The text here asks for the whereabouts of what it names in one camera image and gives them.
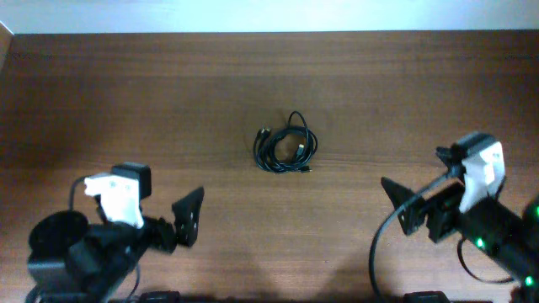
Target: black wire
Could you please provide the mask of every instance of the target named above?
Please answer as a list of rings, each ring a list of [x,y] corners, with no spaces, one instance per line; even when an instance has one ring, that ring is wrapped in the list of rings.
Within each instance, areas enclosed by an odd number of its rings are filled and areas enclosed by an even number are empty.
[[[458,255],[458,260],[461,262],[462,268],[466,270],[466,272],[474,279],[476,279],[479,282],[487,283],[487,284],[508,284],[511,282],[514,282],[515,280],[511,277],[505,278],[505,279],[498,279],[498,280],[486,280],[481,279],[477,275],[473,274],[472,271],[468,268],[466,265],[466,262],[464,262],[464,257],[462,256],[462,244],[466,241],[465,237],[462,237],[461,240],[456,245],[456,254]]]
[[[34,288],[26,295],[24,303],[35,303],[37,297],[40,296],[41,289],[36,285]]]
[[[499,184],[498,190],[496,191],[496,194],[494,195],[494,201],[499,201],[499,195],[502,193],[502,190],[504,189],[505,181],[507,181],[507,177],[504,176],[502,179],[502,183]]]
[[[369,278],[371,279],[371,286],[374,290],[375,295],[382,301],[387,302],[386,299],[382,296],[382,293],[380,292],[380,289],[378,289],[378,284],[376,283],[376,276],[375,276],[375,268],[374,268],[374,258],[376,255],[376,245],[378,244],[378,240],[380,240],[380,236],[382,233],[387,229],[389,224],[397,218],[400,213],[405,211],[408,207],[410,207],[417,199],[419,199],[423,194],[426,192],[432,190],[433,188],[438,187],[441,183],[444,183],[447,179],[452,178],[454,173],[447,172],[443,175],[439,176],[438,178],[434,179],[431,183],[429,183],[427,186],[420,189],[412,198],[408,199],[406,202],[402,203],[396,210],[394,210],[378,227],[378,230],[376,231],[375,236],[372,238],[371,243],[371,250],[369,251]]]
[[[71,189],[69,190],[69,210],[73,210],[73,205],[75,204],[75,189],[80,183],[84,182],[84,179],[87,177],[88,176],[83,176],[73,182]]]
[[[297,114],[303,122],[303,126],[291,125],[292,116]],[[305,145],[301,149],[298,147],[296,155],[289,162],[282,162],[275,155],[275,147],[279,141],[286,136],[294,134],[305,138]],[[270,139],[270,130],[262,129],[256,135],[253,144],[253,157],[257,166],[266,172],[289,173],[289,172],[310,172],[307,165],[318,149],[318,138],[307,127],[305,118],[298,111],[293,111],[288,117],[288,126],[284,130],[278,131]]]
[[[139,283],[141,282],[141,266],[137,263],[136,264],[136,282],[135,286],[133,287],[133,290],[131,293],[124,299],[123,303],[132,302],[132,296],[135,294],[136,289],[138,288]]]

